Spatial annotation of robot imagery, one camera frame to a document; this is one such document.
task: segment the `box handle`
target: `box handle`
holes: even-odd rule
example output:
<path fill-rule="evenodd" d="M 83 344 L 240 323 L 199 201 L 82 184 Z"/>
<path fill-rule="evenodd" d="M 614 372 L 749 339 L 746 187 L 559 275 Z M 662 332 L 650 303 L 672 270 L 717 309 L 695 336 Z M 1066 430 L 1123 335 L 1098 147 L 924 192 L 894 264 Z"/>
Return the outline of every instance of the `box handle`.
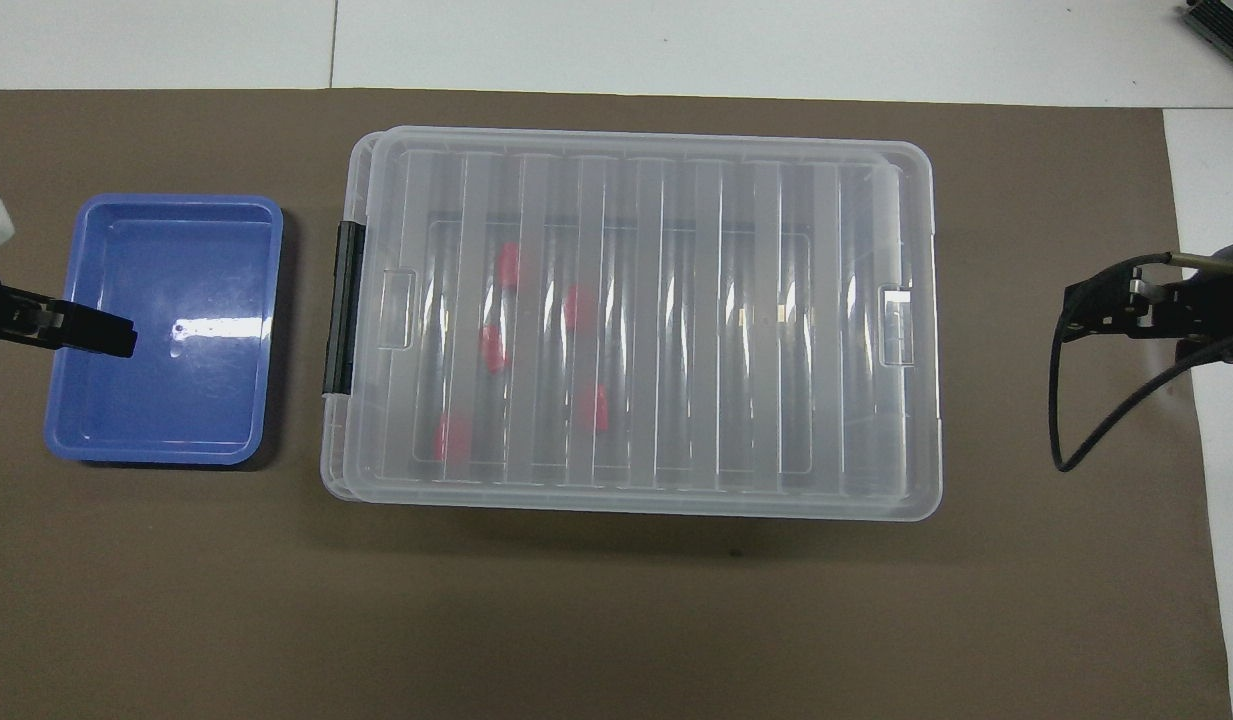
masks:
<path fill-rule="evenodd" d="M 332 325 L 327 333 L 323 393 L 348 395 L 354 381 L 354 340 L 363 282 L 365 224 L 342 219 L 337 228 L 337 282 L 332 290 Z"/>
<path fill-rule="evenodd" d="M 914 365 L 914 318 L 909 287 L 882 287 L 882 364 Z"/>

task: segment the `clear plastic storage box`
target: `clear plastic storage box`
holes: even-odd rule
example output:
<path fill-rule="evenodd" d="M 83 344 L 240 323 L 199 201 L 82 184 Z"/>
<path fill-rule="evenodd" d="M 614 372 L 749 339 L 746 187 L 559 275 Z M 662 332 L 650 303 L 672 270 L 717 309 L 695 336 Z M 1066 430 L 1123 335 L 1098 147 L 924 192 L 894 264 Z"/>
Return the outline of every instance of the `clear plastic storage box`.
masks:
<path fill-rule="evenodd" d="M 323 480 L 419 505 L 917 520 L 927 157 L 399 127 L 351 154 Z"/>

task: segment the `brown surface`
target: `brown surface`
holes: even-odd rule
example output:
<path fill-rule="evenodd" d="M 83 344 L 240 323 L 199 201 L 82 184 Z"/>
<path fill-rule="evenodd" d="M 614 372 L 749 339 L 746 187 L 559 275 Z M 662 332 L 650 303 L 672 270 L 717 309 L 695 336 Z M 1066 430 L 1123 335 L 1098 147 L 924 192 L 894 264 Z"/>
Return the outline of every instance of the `brown surface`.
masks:
<path fill-rule="evenodd" d="M 401 123 L 919 143 L 944 504 L 903 525 L 334 501 L 318 477 L 334 227 L 351 143 Z M 1155 110 L 0 92 L 0 191 L 18 227 L 0 272 L 43 292 L 94 194 L 268 195 L 289 213 L 290 293 L 254 471 L 53 457 L 52 356 L 0 343 L 0 718 L 1229 715 L 1187 383 L 1075 473 L 1046 450 L 1062 287 L 1175 247 Z M 1074 430 L 1168 353 L 1086 343 L 1067 359 Z"/>

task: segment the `white background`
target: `white background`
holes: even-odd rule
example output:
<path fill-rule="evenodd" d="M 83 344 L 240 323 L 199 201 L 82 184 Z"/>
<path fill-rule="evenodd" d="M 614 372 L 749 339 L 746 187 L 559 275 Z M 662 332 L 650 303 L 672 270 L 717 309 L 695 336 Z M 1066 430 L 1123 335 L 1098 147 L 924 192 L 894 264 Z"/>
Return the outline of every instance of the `white background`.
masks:
<path fill-rule="evenodd" d="M 1180 6 L 0 0 L 0 88 L 473 88 L 1169 108 L 1180 243 L 1213 252 L 1233 242 L 1233 64 L 1182 26 Z M 1233 366 L 1194 378 L 1233 695 Z"/>

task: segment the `blue tray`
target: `blue tray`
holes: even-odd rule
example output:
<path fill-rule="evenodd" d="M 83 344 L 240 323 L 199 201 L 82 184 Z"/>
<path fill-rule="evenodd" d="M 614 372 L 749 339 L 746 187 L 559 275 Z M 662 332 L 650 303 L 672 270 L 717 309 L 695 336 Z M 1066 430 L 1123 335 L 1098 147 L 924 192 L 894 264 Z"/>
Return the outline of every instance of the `blue tray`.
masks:
<path fill-rule="evenodd" d="M 55 355 L 46 445 L 69 460 L 232 465 L 260 445 L 282 211 L 240 195 L 99 195 L 63 300 L 136 324 L 129 359 Z"/>

